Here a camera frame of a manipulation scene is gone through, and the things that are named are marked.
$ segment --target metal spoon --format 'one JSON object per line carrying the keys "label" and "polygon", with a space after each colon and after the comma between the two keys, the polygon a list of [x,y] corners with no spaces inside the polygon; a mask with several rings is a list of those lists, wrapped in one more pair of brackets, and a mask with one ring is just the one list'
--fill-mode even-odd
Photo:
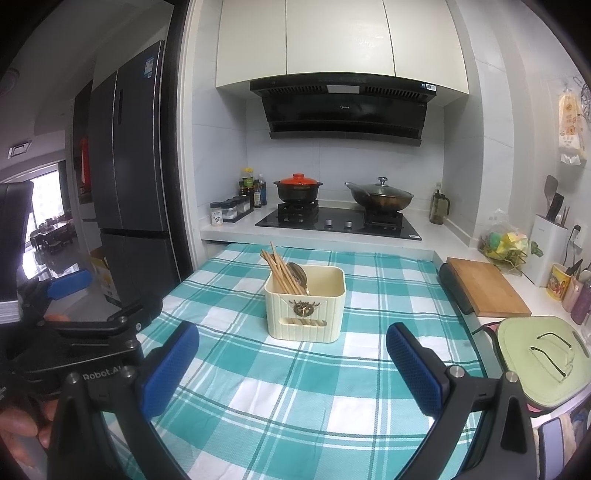
{"label": "metal spoon", "polygon": [[290,269],[295,281],[298,282],[300,286],[306,291],[306,294],[310,295],[310,290],[308,290],[308,287],[306,286],[308,283],[308,277],[306,277],[306,272],[304,272],[304,269],[301,268],[297,263],[293,262],[288,262],[287,268]]}

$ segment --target finger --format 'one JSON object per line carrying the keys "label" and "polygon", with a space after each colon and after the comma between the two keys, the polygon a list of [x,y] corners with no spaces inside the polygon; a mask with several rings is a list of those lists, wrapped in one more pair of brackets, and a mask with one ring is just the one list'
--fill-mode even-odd
{"label": "finger", "polygon": [[51,425],[53,424],[50,423],[39,430],[38,438],[41,445],[43,445],[43,448],[49,448],[49,441],[51,439]]}
{"label": "finger", "polygon": [[28,413],[19,408],[8,407],[0,413],[0,430],[10,433],[34,437],[37,435],[37,425]]}
{"label": "finger", "polygon": [[27,451],[21,445],[21,442],[19,442],[12,433],[0,430],[0,437],[2,437],[4,444],[15,460],[18,460],[27,466],[35,466],[35,462],[33,462]]}
{"label": "finger", "polygon": [[57,400],[50,400],[49,402],[43,405],[43,413],[49,421],[53,421],[53,418],[56,416],[56,410]]}
{"label": "finger", "polygon": [[68,315],[50,313],[48,315],[45,315],[45,320],[49,320],[50,322],[69,322],[70,318],[68,317]]}

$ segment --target refrigerator handle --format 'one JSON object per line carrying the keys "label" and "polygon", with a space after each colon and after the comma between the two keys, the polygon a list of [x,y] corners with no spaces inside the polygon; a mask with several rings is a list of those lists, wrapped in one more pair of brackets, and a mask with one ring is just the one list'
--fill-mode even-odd
{"label": "refrigerator handle", "polygon": [[121,125],[121,116],[123,113],[123,89],[119,91],[119,108],[117,110],[117,125]]}

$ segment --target spice jar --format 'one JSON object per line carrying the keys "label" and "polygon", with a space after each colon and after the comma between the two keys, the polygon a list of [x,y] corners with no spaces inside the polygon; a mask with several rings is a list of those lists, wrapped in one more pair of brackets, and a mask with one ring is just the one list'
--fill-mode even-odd
{"label": "spice jar", "polygon": [[241,215],[248,210],[248,197],[233,197],[232,201],[236,204],[236,212],[238,215]]}
{"label": "spice jar", "polygon": [[223,220],[234,220],[238,216],[236,211],[236,205],[232,200],[226,200],[222,202],[222,219]]}
{"label": "spice jar", "polygon": [[209,204],[209,215],[212,218],[212,225],[219,226],[223,224],[222,202],[212,202]]}

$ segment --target plaid tablecloth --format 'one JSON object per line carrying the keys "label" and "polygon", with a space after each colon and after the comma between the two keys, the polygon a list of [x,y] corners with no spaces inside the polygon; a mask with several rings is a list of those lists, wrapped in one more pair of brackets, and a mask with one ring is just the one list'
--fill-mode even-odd
{"label": "plaid tablecloth", "polygon": [[[278,248],[289,261],[346,274],[342,332],[334,343],[268,335],[260,245],[233,244],[164,299],[141,334],[147,353],[181,320],[200,347],[155,428],[195,480],[393,479],[424,439],[424,416],[388,357],[385,332],[404,322],[447,364],[482,375],[467,333],[431,262],[382,254]],[[143,478],[108,416],[128,473]],[[457,472],[472,415],[442,478]]]}

